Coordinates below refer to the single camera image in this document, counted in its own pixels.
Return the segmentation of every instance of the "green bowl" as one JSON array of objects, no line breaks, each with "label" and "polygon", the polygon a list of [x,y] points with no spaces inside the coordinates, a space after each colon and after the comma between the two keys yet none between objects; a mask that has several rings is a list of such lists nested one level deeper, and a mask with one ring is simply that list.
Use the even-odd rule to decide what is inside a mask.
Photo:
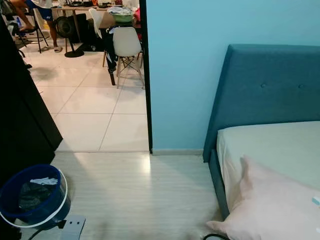
[{"label": "green bowl", "polygon": [[114,17],[114,20],[117,23],[129,23],[129,22],[132,22],[134,15],[133,14],[130,14],[130,15],[112,14],[112,16]]}]

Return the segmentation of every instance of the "pink pillow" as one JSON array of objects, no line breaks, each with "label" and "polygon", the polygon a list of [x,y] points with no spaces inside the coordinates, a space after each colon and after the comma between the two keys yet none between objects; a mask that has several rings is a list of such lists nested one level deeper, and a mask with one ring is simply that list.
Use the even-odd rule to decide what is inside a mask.
[{"label": "pink pillow", "polygon": [[232,240],[320,240],[320,209],[312,202],[320,192],[246,156],[243,163],[233,211],[224,222],[207,225]]}]

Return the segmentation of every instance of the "bed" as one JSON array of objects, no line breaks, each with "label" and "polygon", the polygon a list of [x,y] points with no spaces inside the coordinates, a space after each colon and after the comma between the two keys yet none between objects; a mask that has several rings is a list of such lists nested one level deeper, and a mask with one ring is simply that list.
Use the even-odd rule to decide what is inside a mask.
[{"label": "bed", "polygon": [[320,47],[228,47],[203,151],[223,219],[237,194],[243,154],[319,188],[319,104]]}]

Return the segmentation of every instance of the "white bed sheet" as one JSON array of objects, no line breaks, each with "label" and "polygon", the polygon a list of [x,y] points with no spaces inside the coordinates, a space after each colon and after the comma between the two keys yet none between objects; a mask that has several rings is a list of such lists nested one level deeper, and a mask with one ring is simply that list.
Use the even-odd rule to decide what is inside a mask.
[{"label": "white bed sheet", "polygon": [[217,154],[230,211],[239,193],[244,155],[320,190],[320,121],[222,129],[218,131]]}]

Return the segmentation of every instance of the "light blue wall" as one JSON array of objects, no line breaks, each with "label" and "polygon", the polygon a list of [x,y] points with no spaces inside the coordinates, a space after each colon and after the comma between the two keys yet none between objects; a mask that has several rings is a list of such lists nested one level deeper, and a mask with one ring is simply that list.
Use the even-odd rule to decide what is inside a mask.
[{"label": "light blue wall", "polygon": [[320,0],[146,1],[153,149],[204,147],[229,44],[320,45]]}]

